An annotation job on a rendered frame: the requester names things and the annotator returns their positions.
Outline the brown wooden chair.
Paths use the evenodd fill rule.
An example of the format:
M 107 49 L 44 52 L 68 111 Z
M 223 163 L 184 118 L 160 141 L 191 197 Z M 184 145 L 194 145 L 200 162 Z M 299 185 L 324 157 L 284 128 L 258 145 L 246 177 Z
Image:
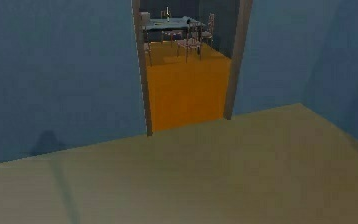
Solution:
M 210 13 L 208 16 L 207 27 L 202 31 L 202 39 L 206 40 L 210 47 L 213 47 L 213 34 L 215 27 L 215 14 Z
M 183 31 L 182 30 L 164 30 L 161 32 L 161 44 L 163 44 L 164 42 L 164 38 L 166 36 L 170 37 L 170 46 L 172 47 L 173 42 L 174 42 L 174 37 L 175 36 L 180 36 L 183 37 Z
M 201 57 L 202 25 L 199 22 L 187 21 L 186 37 L 177 41 L 177 49 L 180 48 L 185 49 L 185 59 L 188 59 L 191 50 L 195 50 Z

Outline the blue-grey dining table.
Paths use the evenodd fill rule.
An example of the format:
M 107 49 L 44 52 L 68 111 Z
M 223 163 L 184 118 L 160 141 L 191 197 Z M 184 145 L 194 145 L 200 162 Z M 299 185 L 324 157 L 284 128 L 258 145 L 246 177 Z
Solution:
M 191 17 L 181 17 L 181 18 L 171 18 L 167 19 L 150 19 L 148 22 L 142 25 L 147 32 L 167 32 L 167 31 L 176 31 L 181 30 L 184 33 L 188 31 L 189 24 L 193 23 L 196 26 L 205 28 L 206 25 L 198 20 L 195 20 Z

